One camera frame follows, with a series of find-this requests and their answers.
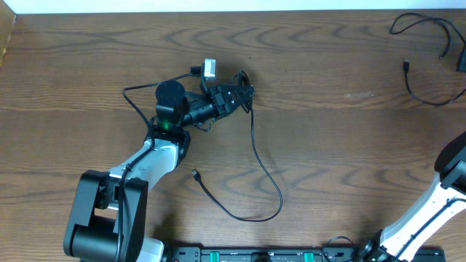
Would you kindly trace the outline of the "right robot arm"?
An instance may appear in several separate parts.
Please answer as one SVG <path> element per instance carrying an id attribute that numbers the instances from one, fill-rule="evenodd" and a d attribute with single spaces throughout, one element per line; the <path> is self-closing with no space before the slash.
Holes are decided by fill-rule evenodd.
<path id="1" fill-rule="evenodd" d="M 448 220 L 465 210 L 465 134 L 438 155 L 430 187 L 393 224 L 378 232 L 353 261 L 412 261 Z"/>

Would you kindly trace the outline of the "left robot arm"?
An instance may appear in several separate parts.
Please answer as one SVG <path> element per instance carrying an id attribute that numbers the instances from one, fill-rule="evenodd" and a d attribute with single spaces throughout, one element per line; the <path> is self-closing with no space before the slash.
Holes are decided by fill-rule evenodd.
<path id="1" fill-rule="evenodd" d="M 219 84 L 187 92 L 176 80 L 157 85 L 157 115 L 147 122 L 143 147 L 125 162 L 79 180 L 63 241 L 81 261 L 168 261 L 162 241 L 145 235 L 148 193 L 186 157 L 186 125 L 224 118 L 254 94 L 250 84 Z"/>

